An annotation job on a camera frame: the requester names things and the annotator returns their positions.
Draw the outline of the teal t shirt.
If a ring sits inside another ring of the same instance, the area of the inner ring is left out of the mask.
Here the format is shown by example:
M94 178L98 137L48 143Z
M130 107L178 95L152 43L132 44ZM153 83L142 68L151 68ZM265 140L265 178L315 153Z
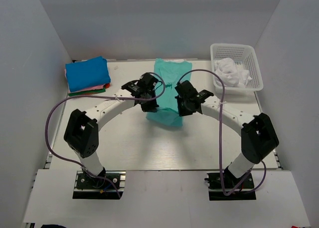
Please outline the teal t shirt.
M190 80L192 64L187 61L173 62L164 61L157 58L154 64L154 72L158 74L165 83L164 94L157 98L158 111L156 113L148 113L146 118L150 121L170 126L181 127L183 125L183 118L179 116L177 101L177 91L175 87L179 79L185 74L186 80Z

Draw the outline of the white t shirt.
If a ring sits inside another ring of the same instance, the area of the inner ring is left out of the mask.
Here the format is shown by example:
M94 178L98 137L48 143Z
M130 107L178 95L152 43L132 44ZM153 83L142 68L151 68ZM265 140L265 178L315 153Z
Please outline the white t shirt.
M214 61L214 69L225 87L244 88L252 81L249 71L239 69L232 58Z

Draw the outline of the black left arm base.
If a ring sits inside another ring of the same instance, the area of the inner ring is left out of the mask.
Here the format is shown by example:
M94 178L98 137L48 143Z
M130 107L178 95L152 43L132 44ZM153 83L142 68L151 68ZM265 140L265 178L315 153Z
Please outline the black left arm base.
M110 182L96 180L82 171L78 171L75 179L72 199L75 200L119 200L124 192L126 172L109 171L106 178L118 189L120 196Z

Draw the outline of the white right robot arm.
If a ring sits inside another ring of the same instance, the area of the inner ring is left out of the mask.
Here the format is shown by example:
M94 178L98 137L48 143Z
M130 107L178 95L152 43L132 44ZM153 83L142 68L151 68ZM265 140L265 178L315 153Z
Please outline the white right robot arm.
M198 112L222 122L240 135L241 153L225 169L228 186L239 186L243 175L278 147L279 139L270 117L265 113L251 115L235 109L221 102L212 92L198 92L188 80L178 83L175 89L180 116Z

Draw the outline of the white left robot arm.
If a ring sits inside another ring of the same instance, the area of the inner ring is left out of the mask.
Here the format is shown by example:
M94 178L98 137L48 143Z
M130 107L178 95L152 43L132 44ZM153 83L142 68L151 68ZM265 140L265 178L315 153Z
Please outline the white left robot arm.
M69 118L64 140L78 156L88 182L96 188L105 183L105 169L96 152L100 130L124 111L140 105L143 112L157 112L156 84L159 79L153 72L139 80L124 84L112 97L86 111L74 110Z

